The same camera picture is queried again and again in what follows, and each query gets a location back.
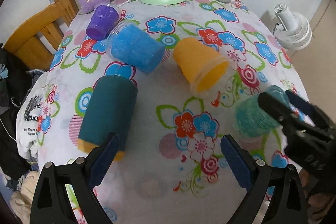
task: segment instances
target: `blue gripper pad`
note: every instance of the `blue gripper pad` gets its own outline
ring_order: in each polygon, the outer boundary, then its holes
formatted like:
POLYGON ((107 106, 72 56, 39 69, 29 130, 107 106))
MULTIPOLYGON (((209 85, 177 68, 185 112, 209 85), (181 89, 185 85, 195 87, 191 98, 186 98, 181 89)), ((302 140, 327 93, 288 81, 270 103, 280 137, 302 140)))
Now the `blue gripper pad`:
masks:
POLYGON ((102 147, 94 148, 91 153, 87 156, 87 160, 90 160, 90 156, 96 156, 96 153, 99 153, 98 157, 92 165, 90 165, 90 176, 88 178, 88 185, 90 189, 101 184, 103 181, 110 165, 118 152, 120 144, 119 135, 115 134, 106 144, 104 149, 102 147))
POLYGON ((255 172, 251 155, 246 150, 241 149, 230 135, 225 135, 222 138, 220 149, 239 186, 250 191, 252 188, 253 172, 255 172))

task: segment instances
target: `purple cup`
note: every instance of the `purple cup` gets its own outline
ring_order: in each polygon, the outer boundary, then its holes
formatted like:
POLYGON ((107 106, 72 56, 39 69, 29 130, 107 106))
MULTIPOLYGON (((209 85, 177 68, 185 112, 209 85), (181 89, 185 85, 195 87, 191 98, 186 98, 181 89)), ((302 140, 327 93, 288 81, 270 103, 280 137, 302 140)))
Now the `purple cup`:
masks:
POLYGON ((86 34, 94 40, 104 40, 120 18, 120 9, 112 4, 99 4, 91 17, 86 34))

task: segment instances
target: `white cloth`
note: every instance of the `white cloth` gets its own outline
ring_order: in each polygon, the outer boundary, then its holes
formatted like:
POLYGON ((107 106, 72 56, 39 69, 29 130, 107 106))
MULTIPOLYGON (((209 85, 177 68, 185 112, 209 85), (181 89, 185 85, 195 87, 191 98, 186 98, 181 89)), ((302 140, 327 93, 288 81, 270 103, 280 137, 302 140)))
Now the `white cloth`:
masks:
POLYGON ((31 156, 37 158, 38 148, 38 122, 41 112, 44 86, 49 72, 45 72, 36 81, 29 95, 21 106, 16 118, 16 143, 19 155, 27 160, 31 156))
MULTIPOLYGON (((92 90, 100 77, 120 75, 138 87, 126 155, 95 188, 113 223, 226 223, 246 191, 221 153, 224 134, 270 165, 288 162, 280 131, 241 138, 234 123, 237 104, 270 85, 296 90, 307 99, 300 77, 266 26, 238 0, 228 5, 187 0, 167 7, 134 1, 122 9, 123 19, 166 47, 162 63, 147 75, 110 58, 106 41, 86 37, 92 14, 77 15, 54 55, 43 93, 39 167, 87 155, 77 141, 92 90), (193 97, 172 57, 175 45, 190 36, 232 61, 224 84, 207 100, 193 97), (185 137, 184 128, 190 129, 185 137), (201 157, 200 147, 191 145, 196 141, 206 143, 201 157)), ((75 194, 67 190, 78 222, 84 223, 75 194)))
POLYGON ((29 224, 30 211, 38 179, 39 173, 37 171, 29 172, 22 183, 21 191, 14 192, 10 198, 9 203, 23 224, 29 224))

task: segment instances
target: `screw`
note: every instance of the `screw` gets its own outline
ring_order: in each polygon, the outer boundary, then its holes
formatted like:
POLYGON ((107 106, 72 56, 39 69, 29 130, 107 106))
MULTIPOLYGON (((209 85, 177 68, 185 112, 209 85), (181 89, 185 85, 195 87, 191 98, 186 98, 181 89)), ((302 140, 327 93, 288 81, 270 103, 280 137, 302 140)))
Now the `screw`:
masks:
POLYGON ((84 161, 85 161, 85 158, 83 158, 83 157, 79 157, 79 158, 76 159, 77 164, 82 164, 84 161))
POLYGON ((292 171, 295 171, 296 168, 295 168, 294 165, 289 164, 289 165, 288 165, 288 169, 289 169, 289 170, 292 170, 292 171))
POLYGON ((259 165, 259 166, 264 166, 265 165, 265 162, 263 160, 257 160, 256 163, 259 165))
POLYGON ((51 161, 46 162, 46 164, 44 165, 44 167, 46 168, 50 168, 53 165, 53 163, 51 161))

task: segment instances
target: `clear plastic cup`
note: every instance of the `clear plastic cup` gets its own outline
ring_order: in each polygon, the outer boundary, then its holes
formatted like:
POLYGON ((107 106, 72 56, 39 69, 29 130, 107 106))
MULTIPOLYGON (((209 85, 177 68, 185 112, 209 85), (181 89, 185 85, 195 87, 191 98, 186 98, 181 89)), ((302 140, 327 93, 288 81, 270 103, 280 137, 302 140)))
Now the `clear plastic cup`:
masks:
POLYGON ((130 22, 119 23, 108 37, 109 56, 150 73, 161 62, 165 46, 130 22))
POLYGON ((112 3, 98 4, 91 17, 86 34, 94 40, 104 40, 115 27, 121 15, 120 9, 112 3))

